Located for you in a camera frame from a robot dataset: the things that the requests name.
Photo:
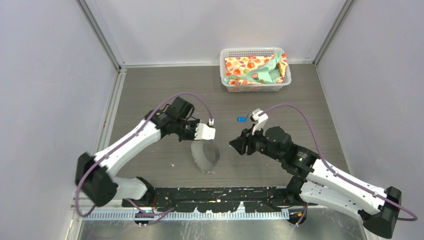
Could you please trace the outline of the large metal keyring disc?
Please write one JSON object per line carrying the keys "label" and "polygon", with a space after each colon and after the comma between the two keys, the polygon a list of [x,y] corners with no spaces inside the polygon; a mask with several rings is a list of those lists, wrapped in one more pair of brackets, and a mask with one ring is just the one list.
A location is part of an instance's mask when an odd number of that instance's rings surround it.
{"label": "large metal keyring disc", "polygon": [[194,163],[202,172],[212,171],[220,159],[220,151],[214,140],[195,140],[190,148]]}

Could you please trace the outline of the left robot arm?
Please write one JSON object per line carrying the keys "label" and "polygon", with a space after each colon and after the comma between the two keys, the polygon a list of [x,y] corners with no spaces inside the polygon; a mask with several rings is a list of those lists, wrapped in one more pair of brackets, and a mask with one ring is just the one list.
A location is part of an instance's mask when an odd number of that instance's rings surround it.
{"label": "left robot arm", "polygon": [[112,200],[128,199],[141,207],[154,202],[155,188],[143,177],[122,178],[116,174],[146,147],[167,135],[179,141],[197,140],[200,120],[194,118],[192,103],[177,96],[163,108],[149,111],[140,123],[121,139],[91,155],[82,153],[77,160],[75,185],[95,207]]}

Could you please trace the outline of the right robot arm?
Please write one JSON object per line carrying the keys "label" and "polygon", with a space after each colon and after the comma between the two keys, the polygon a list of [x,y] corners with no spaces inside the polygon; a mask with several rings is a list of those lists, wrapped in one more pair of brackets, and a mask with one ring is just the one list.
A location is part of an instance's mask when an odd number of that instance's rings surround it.
{"label": "right robot arm", "polygon": [[280,162],[293,176],[285,192],[291,205],[322,205],[360,221],[381,238],[393,237],[400,213],[394,204],[402,200],[399,189],[372,185],[324,162],[316,152],[293,143],[279,126],[259,131],[245,128],[229,145],[240,155],[260,153]]}

